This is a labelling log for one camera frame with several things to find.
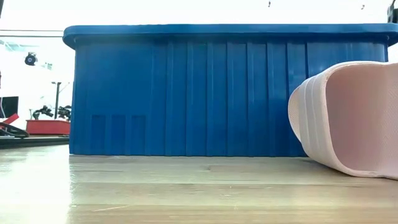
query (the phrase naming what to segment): bin lid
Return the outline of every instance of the bin lid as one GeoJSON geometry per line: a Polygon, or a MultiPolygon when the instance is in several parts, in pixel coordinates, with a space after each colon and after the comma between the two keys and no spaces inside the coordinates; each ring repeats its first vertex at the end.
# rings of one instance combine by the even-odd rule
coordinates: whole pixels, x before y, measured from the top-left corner
{"type": "Polygon", "coordinates": [[[75,48],[78,36],[92,35],[199,35],[262,34],[264,36],[313,37],[316,35],[365,35],[385,37],[388,45],[398,42],[398,24],[168,24],[71,26],[63,33],[63,42],[75,48]]]}

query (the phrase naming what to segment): bin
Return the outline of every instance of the bin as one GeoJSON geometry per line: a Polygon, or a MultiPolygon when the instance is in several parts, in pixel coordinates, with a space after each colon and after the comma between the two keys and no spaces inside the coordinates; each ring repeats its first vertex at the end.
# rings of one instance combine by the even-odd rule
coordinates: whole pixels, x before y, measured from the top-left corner
{"type": "Polygon", "coordinates": [[[386,62],[396,24],[72,26],[70,153],[305,156],[287,102],[307,77],[386,62]]]}
{"type": "Polygon", "coordinates": [[[26,131],[37,135],[69,135],[70,123],[60,120],[26,120],[26,131]]]}

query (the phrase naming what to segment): wood grain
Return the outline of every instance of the wood grain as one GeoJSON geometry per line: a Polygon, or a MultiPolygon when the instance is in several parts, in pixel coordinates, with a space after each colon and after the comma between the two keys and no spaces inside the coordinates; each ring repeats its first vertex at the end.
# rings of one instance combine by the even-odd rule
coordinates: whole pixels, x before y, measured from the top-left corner
{"type": "Polygon", "coordinates": [[[398,223],[398,181],[306,158],[0,151],[0,223],[398,223]]]}

